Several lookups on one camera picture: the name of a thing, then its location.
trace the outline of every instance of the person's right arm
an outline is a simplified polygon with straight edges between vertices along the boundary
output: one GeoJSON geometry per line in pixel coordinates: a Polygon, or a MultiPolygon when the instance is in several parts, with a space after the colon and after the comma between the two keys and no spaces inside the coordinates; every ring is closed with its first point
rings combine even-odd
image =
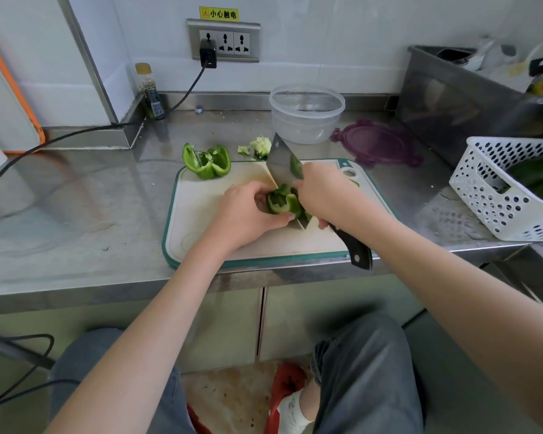
{"type": "Polygon", "coordinates": [[[303,174],[294,185],[306,211],[373,249],[543,428],[543,306],[392,218],[334,166],[308,162],[303,174]]]}

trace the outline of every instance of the white sock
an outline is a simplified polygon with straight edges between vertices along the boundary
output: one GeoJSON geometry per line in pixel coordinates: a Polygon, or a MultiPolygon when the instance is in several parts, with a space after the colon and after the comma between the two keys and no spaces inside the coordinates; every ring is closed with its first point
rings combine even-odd
{"type": "Polygon", "coordinates": [[[280,413],[280,429],[278,434],[302,434],[313,421],[306,419],[300,408],[302,390],[284,397],[277,411],[280,413]]]}

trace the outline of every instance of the yellow sticker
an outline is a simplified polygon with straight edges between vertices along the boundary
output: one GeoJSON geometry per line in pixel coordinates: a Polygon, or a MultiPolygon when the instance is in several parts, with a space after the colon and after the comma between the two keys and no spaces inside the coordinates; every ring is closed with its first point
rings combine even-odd
{"type": "Polygon", "coordinates": [[[202,20],[239,21],[239,9],[199,6],[202,20]]]}

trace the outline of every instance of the purple lid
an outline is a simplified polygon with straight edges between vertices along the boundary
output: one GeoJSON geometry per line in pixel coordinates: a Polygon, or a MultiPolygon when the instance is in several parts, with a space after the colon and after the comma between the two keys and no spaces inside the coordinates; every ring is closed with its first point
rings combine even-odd
{"type": "Polygon", "coordinates": [[[356,156],[356,162],[366,167],[376,163],[404,163],[417,167],[423,162],[422,156],[414,153],[410,133],[370,120],[358,120],[342,131],[336,128],[330,139],[341,142],[356,156]]]}

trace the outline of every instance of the stainless steel countertop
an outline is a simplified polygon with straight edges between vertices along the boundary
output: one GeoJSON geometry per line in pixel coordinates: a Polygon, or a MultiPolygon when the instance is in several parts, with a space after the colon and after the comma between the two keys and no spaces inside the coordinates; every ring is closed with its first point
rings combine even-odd
{"type": "MultiPolygon", "coordinates": [[[[339,126],[359,118],[398,125],[387,113],[346,112],[339,126]]],[[[244,160],[238,145],[273,134],[267,111],[180,111],[147,124],[130,151],[50,150],[23,159],[0,179],[0,313],[152,298],[173,271],[161,241],[183,144],[223,144],[232,160],[244,160]]],[[[495,239],[448,187],[450,168],[414,143],[420,167],[368,170],[400,221],[476,264],[522,246],[495,239]]],[[[289,144],[301,159],[353,159],[340,143],[289,144]]],[[[388,272],[379,259],[371,272],[341,259],[250,267],[220,272],[210,291],[388,272]]]]}

